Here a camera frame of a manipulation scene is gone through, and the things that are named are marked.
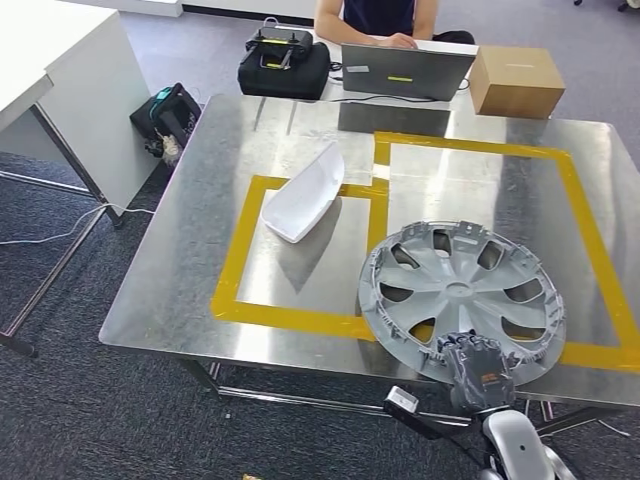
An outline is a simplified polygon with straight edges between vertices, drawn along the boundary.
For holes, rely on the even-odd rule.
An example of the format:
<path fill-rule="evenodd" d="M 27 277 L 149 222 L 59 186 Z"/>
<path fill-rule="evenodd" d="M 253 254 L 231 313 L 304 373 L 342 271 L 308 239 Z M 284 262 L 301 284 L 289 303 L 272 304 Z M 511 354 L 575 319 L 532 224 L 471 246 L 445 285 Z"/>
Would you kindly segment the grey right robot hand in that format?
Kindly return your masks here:
<path fill-rule="evenodd" d="M 440 336 L 437 346 L 451 377 L 456 409 L 478 414 L 514 403 L 513 378 L 498 341 L 470 330 Z"/>

